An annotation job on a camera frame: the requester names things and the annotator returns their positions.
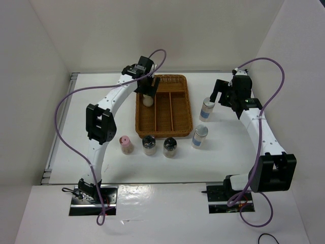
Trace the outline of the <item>yellow cap spice bottle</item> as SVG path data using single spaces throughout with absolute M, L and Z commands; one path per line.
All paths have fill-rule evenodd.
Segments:
M 154 98 L 148 95 L 143 95 L 143 105 L 151 107 L 154 104 Z

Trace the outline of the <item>silver cap jar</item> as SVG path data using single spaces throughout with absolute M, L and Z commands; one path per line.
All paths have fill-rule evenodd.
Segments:
M 198 125 L 192 137 L 192 147 L 198 149 L 202 146 L 208 135 L 208 128 L 205 125 Z
M 203 100 L 199 119 L 203 122 L 207 122 L 210 114 L 213 112 L 215 102 L 211 102 L 207 97 Z

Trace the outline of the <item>pink cap spice bottle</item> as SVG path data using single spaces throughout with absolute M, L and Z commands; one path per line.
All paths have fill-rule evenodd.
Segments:
M 121 136 L 119 143 L 123 154 L 129 155 L 134 151 L 134 146 L 128 136 Z

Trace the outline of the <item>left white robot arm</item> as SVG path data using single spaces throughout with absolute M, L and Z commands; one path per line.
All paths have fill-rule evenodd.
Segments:
M 78 190 L 89 203 L 100 201 L 102 165 L 107 146 L 115 137 L 117 126 L 115 115 L 131 93 L 153 97 L 159 82 L 154 81 L 153 62 L 126 66 L 115 87 L 96 104 L 86 107 L 86 131 L 89 139 L 88 152 L 85 156 L 90 171 L 78 182 Z

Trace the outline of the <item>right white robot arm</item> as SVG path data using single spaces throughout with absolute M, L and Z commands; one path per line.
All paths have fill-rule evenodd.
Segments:
M 210 101 L 230 107 L 247 130 L 256 150 L 257 162 L 247 174 L 228 175 L 224 180 L 223 196 L 235 199 L 240 191 L 278 192 L 291 186 L 297 159 L 288 154 L 275 138 L 262 105 L 252 95 L 252 80 L 248 75 L 234 75 L 230 82 L 216 80 Z

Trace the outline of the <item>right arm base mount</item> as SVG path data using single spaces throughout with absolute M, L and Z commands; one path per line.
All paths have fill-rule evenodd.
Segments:
M 223 185 L 207 185 L 201 193 L 207 196 L 209 214 L 237 213 L 242 208 L 243 212 L 254 212 L 251 193 L 246 193 L 234 206 L 227 206 L 228 199 L 240 191 L 227 190 Z

